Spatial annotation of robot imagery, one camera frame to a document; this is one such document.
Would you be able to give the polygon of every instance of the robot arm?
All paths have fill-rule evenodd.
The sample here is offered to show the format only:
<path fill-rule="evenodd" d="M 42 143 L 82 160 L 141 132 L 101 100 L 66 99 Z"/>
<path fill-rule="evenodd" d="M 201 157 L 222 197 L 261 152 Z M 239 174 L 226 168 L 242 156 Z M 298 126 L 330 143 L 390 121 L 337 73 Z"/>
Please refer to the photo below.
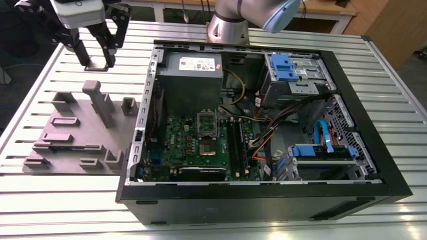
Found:
<path fill-rule="evenodd" d="M 290 24 L 301 0 L 217 0 L 215 16 L 209 26 L 209 41 L 249 43 L 249 21 L 271 33 Z"/>
<path fill-rule="evenodd" d="M 75 52 L 79 62 L 89 71 L 107 71 L 115 66 L 115 54 L 123 47 L 133 9 L 119 0 L 22 0 L 19 9 L 31 21 L 38 22 L 54 43 L 62 42 Z M 118 26 L 117 34 L 110 32 L 106 12 Z M 106 58 L 106 65 L 94 67 L 79 28 L 86 27 L 97 38 Z"/>

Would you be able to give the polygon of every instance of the ram slot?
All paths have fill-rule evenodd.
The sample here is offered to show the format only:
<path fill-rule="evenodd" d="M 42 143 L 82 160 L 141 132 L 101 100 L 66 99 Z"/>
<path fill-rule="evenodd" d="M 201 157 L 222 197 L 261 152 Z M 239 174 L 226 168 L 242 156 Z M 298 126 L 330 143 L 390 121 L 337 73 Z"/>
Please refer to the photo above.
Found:
<path fill-rule="evenodd" d="M 235 146 L 235 129 L 234 120 L 227 121 L 227 143 L 229 143 L 229 158 L 230 158 L 230 173 L 233 176 L 239 177 L 239 167 L 237 159 L 237 146 Z"/>
<path fill-rule="evenodd" d="M 241 122 L 238 120 L 233 123 L 233 133 L 234 133 L 234 149 L 239 176 L 242 177 L 246 173 L 245 169 L 245 159 L 243 159 L 243 148 L 242 148 L 242 137 L 241 137 Z"/>
<path fill-rule="evenodd" d="M 246 142 L 246 134 L 243 130 L 243 120 L 239 119 L 239 155 L 241 155 L 241 176 L 247 175 L 250 173 L 250 165 L 249 165 L 249 155 L 247 155 L 247 142 Z"/>

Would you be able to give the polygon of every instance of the floor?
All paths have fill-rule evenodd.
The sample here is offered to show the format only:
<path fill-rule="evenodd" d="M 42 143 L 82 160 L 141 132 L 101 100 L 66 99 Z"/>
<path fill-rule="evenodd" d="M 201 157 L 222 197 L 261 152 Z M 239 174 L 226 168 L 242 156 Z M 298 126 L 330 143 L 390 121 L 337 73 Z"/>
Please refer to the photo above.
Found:
<path fill-rule="evenodd" d="M 191 23 L 205 23 L 201 11 L 189 11 L 189 17 Z M 169 10 L 165 18 L 167 22 L 185 23 L 183 12 L 179 10 Z M 134 10 L 133 20 L 154 21 L 154 19 L 155 15 L 151 9 Z M 10 85 L 0 84 L 0 134 L 43 70 L 43 66 L 41 65 L 46 64 L 57 47 L 42 35 L 35 34 L 35 39 L 39 43 L 39 52 L 28 58 L 14 57 L 6 51 L 4 46 L 0 46 L 0 66 L 3 68 L 14 66 L 6 70 L 14 79 L 12 83 Z M 423 107 L 427 109 L 427 58 L 419 59 L 418 55 L 414 54 L 398 70 L 398 73 Z"/>

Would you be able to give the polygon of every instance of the slotted aluminum surface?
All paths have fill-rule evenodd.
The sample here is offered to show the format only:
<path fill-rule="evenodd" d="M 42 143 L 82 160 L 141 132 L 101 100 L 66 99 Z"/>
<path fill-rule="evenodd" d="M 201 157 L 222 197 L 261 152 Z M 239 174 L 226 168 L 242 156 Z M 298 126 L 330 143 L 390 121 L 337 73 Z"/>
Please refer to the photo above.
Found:
<path fill-rule="evenodd" d="M 87 30 L 82 39 L 91 55 L 102 56 Z M 374 206 L 338 221 L 217 225 L 145 226 L 115 203 L 118 176 L 30 176 L 23 174 L 50 119 L 55 91 L 79 99 L 85 80 L 99 80 L 113 100 L 141 99 L 155 39 L 206 41 L 201 25 L 137 22 L 109 72 L 85 72 L 74 53 L 58 47 L 49 65 L 0 138 L 0 236 L 53 239 L 426 239 L 427 124 L 426 112 L 390 69 L 375 46 L 358 36 L 305 32 L 250 31 L 253 45 L 334 51 L 363 102 L 414 196 Z"/>

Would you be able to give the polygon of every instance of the green circuit board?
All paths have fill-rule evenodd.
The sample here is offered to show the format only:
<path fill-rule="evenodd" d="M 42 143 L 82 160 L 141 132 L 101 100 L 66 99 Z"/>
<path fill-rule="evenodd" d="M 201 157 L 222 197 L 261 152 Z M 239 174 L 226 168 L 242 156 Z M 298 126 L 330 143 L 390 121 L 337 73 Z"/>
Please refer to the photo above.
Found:
<path fill-rule="evenodd" d="M 213 123 L 201 122 L 201 129 L 213 129 Z M 242 122 L 245 140 L 255 138 L 253 123 Z M 167 121 L 165 150 L 162 153 L 163 167 L 211 167 L 227 169 L 226 181 L 259 181 L 261 170 L 251 166 L 246 176 L 237 177 L 231 173 L 231 159 L 227 140 L 227 120 L 219 120 L 217 125 L 218 137 L 203 138 L 198 135 L 198 122 L 195 118 L 171 117 Z M 157 182 L 169 181 L 169 170 L 154 168 Z"/>

